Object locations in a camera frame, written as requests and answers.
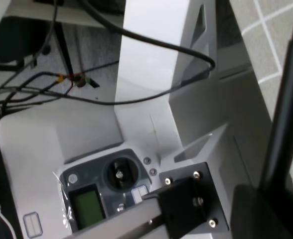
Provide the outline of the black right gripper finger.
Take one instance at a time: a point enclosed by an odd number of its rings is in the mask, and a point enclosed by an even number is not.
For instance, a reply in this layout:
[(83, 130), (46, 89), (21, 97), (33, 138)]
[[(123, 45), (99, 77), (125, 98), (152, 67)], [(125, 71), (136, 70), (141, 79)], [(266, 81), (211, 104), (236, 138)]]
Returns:
[(251, 186), (237, 186), (230, 228), (234, 239), (293, 239), (293, 195), (268, 200)]

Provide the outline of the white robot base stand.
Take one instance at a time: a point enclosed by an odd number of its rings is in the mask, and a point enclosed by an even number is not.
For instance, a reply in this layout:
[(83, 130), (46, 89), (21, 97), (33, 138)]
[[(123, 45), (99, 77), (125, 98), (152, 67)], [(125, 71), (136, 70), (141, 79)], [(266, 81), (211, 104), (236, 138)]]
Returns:
[(209, 166), (226, 220), (239, 184), (257, 185), (271, 120), (243, 45), (217, 46), (216, 0), (129, 0), (124, 28), (212, 57), (204, 80), (172, 94), (138, 102), (183, 83), (205, 69), (189, 56), (123, 37), (117, 81), (102, 106), (60, 99), (0, 120), (0, 150), (25, 239), (62, 239), (72, 234), (70, 203), (62, 195), (83, 185), (84, 172), (129, 152), (139, 176), (121, 203), (140, 200), (162, 185), (165, 172), (202, 162)]

